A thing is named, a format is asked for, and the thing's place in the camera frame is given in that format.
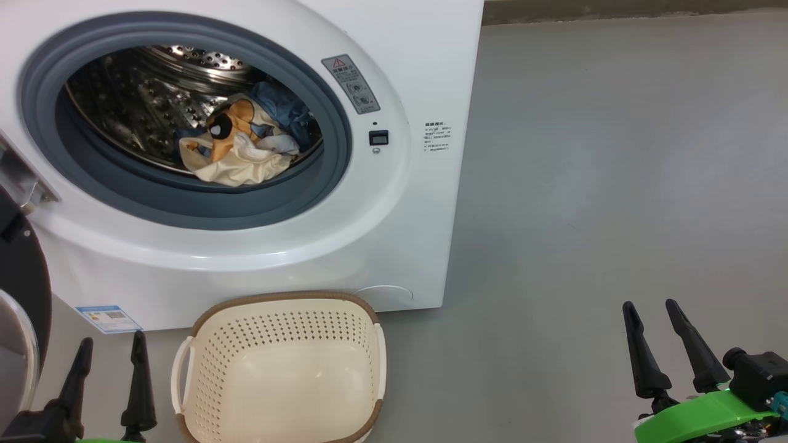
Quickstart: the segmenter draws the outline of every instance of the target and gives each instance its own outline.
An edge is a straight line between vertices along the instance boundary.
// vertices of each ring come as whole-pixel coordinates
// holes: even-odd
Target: front-loading washer
[[[0,182],[29,213],[53,292],[106,332],[186,327],[223,300],[288,290],[439,307],[481,9],[3,2]],[[177,75],[140,68],[167,63]],[[179,170],[159,129],[199,125],[222,88],[262,80],[308,106],[314,146],[261,184]],[[197,105],[162,120],[162,91]]]

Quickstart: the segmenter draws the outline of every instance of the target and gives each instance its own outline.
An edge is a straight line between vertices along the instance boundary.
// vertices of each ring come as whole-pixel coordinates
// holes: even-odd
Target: laundry basket
[[[286,292],[209,309],[178,349],[170,387],[191,442],[353,443],[372,430],[385,386],[383,330],[368,304]]]

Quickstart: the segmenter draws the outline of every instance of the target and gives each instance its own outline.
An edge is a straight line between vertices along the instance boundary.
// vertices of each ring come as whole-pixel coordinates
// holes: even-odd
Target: clothing
[[[288,89],[260,82],[251,89],[248,97],[259,104],[278,123],[279,128],[293,136],[301,146],[301,151],[311,147],[307,131],[309,108],[298,95]]]
[[[296,142],[290,136],[286,134],[269,136],[260,139],[258,145],[262,144],[263,140],[274,137],[279,137],[279,143],[269,141],[266,142],[267,145],[277,144],[280,148],[289,146],[291,150],[279,153],[273,149],[260,149],[252,143],[249,136],[242,132],[236,134],[230,152],[215,163],[203,155],[199,148],[197,150],[188,148],[189,142],[195,142],[199,147],[210,149],[213,140],[208,133],[194,137],[183,137],[178,140],[178,148],[186,168],[200,180],[235,188],[242,184],[258,184],[270,180],[290,167],[290,162],[294,158],[293,154],[298,153],[297,150],[292,149],[292,145]]]
[[[200,180],[232,187],[261,183],[285,171],[300,151],[311,147],[309,109],[293,92],[261,82],[248,93],[228,97],[214,115],[244,99],[254,107],[251,131],[260,140],[253,143],[247,134],[239,132],[230,152],[218,162],[210,161],[214,141],[205,128],[176,130],[177,153]],[[188,148],[191,143],[196,144],[195,150]]]

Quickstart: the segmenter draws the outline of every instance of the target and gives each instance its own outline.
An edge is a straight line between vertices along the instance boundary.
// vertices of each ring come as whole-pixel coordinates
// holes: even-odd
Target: concrete floor
[[[370,443],[633,441],[621,304],[693,393],[663,302],[721,356],[788,356],[788,15],[484,28],[444,307],[381,316],[384,410]],[[169,371],[183,330],[148,334],[159,425],[182,441]],[[119,437],[131,336],[63,303],[36,406],[95,339],[89,436]]]

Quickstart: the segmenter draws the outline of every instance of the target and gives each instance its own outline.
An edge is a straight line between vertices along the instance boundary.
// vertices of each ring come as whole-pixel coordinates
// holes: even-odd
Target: white cloth
[[[297,155],[299,153],[298,142],[288,134],[263,137],[260,140],[257,140],[255,146],[258,149],[274,151],[279,154]]]
[[[192,171],[200,180],[219,183],[225,186],[237,187],[242,184],[257,184],[270,180],[283,173],[298,152],[295,140],[295,151],[291,149],[290,141],[282,138],[292,137],[287,134],[268,136],[258,141],[258,146],[252,143],[249,136],[240,132],[232,141],[232,149],[218,162],[211,163],[210,158],[200,154],[198,150],[188,148],[189,142],[196,142],[200,146],[211,148],[213,140],[208,133],[198,137],[184,137],[179,140],[180,157],[186,169]]]

